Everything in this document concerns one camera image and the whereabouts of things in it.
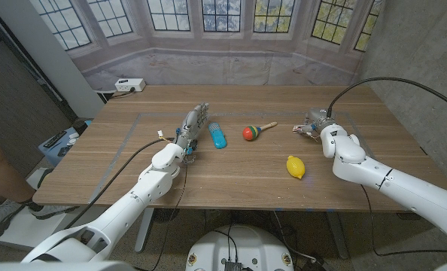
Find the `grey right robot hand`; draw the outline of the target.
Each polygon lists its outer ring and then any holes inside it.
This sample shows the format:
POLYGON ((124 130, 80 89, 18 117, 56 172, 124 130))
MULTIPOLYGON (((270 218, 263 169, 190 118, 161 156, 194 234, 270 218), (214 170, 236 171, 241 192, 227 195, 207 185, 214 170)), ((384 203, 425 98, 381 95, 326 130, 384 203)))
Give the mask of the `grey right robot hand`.
POLYGON ((321 130, 326 126, 334 124, 335 118, 336 114, 333 112, 329 117, 327 116, 327 109, 310 108, 306 112, 304 124, 294 126, 292 131, 293 133, 317 140, 320 137, 321 130))

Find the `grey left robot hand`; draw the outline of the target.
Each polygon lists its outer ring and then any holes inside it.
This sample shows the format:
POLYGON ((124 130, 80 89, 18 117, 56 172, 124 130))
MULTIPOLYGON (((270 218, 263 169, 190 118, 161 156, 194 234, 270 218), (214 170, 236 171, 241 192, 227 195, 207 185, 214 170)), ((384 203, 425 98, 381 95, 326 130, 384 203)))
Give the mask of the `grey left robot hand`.
POLYGON ((208 119, 208 106, 207 102, 198 104, 187 114, 178 129, 174 143, 183 148, 186 155, 196 150, 199 131, 208 119))

